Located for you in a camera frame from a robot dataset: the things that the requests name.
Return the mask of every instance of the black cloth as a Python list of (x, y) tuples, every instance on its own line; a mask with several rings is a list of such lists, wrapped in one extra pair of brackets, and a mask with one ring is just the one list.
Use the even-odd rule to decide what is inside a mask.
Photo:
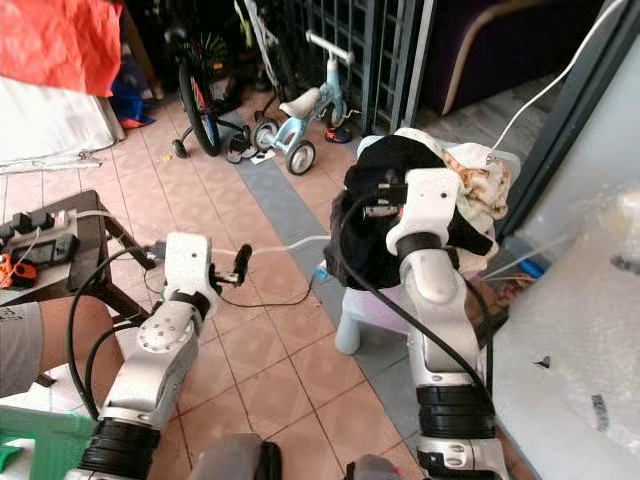
[[(347, 190), (333, 201), (331, 209), (331, 240), (324, 249), (327, 271), (344, 286), (361, 290), (348, 275), (338, 255), (340, 225), (349, 208), (363, 195), (373, 193), (381, 183), (403, 183), (406, 173), (415, 168), (446, 168), (445, 163), (425, 144), (410, 138), (389, 135), (365, 148), (357, 163), (346, 173)], [(390, 288), (400, 283), (398, 258), (387, 250), (386, 236), (398, 222), (395, 216), (352, 217), (346, 226), (345, 257), (360, 275), (377, 288)], [(448, 227), (448, 249), (454, 266), (458, 265), (455, 250), (459, 247), (477, 255), (486, 255), (493, 242), (479, 233), (456, 208)]]

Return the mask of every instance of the gray sleeve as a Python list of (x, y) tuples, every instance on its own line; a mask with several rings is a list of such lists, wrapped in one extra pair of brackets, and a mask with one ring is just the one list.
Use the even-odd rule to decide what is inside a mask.
[(29, 390), (40, 373), (43, 342), (37, 303), (0, 307), (0, 398)]

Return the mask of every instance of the light blue balance bike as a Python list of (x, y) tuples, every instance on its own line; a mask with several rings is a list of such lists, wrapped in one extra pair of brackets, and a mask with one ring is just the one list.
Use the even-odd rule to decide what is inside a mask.
[(280, 104), (280, 110), (289, 118), (278, 128), (278, 123), (269, 117), (262, 117), (258, 121), (251, 136), (253, 146), (260, 152), (277, 148), (287, 159), (287, 170), (293, 175), (302, 175), (308, 171), (315, 161), (316, 149), (309, 140), (303, 140), (314, 118), (329, 115), (332, 108), (331, 125), (339, 127), (349, 117), (344, 100), (338, 74), (338, 58), (351, 64), (353, 52), (346, 52), (331, 42), (307, 31), (306, 38), (329, 53), (327, 60), (327, 79), (320, 88), (310, 88), (291, 102)]

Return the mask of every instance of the bicycle tire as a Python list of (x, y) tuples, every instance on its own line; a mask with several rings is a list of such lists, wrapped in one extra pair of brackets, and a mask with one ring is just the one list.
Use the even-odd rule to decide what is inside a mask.
[(191, 69), (185, 63), (180, 65), (178, 78), (180, 81), (180, 96), (182, 97), (182, 104), (187, 112), (189, 123), (191, 123), (191, 126), (193, 127), (193, 133), (207, 155), (215, 157), (220, 153), (220, 132), (218, 131), (218, 125), (212, 115), (206, 115), (211, 124), (211, 136), (213, 137), (213, 141), (211, 141), (207, 134), (203, 116), (200, 115), (200, 110), (193, 93), (191, 80), (193, 79), (198, 90), (200, 90), (201, 95), (204, 97), (203, 100), (205, 105), (211, 105), (213, 103), (213, 98), (208, 85), (203, 85), (199, 79), (192, 75)]

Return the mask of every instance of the wooden table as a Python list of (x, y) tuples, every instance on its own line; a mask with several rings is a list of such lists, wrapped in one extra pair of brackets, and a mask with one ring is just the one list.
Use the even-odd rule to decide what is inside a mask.
[[(98, 194), (94, 190), (89, 190), (47, 205), (36, 212), (55, 213), (74, 209), (78, 213), (91, 210), (108, 211), (100, 202)], [(114, 217), (94, 215), (79, 218), (77, 219), (77, 237), (80, 244), (70, 267), (67, 266), (64, 270), (65, 272), (68, 270), (68, 274), (63, 273), (59, 280), (49, 285), (38, 286), (36, 284), (34, 288), (20, 291), (19, 296), (5, 302), (0, 301), (0, 306), (41, 302), (73, 295), (98, 265), (109, 257), (108, 234), (113, 238), (118, 238), (124, 247), (139, 246), (131, 234)], [(146, 270), (155, 267), (153, 261), (147, 259), (141, 251), (132, 253), (132, 256)], [(114, 322), (123, 317), (136, 315), (139, 321), (149, 317), (149, 313), (138, 302), (113, 284), (109, 266), (104, 269), (100, 279), (87, 289), (86, 295), (98, 298), (118, 312), (120, 315), (114, 318)]]

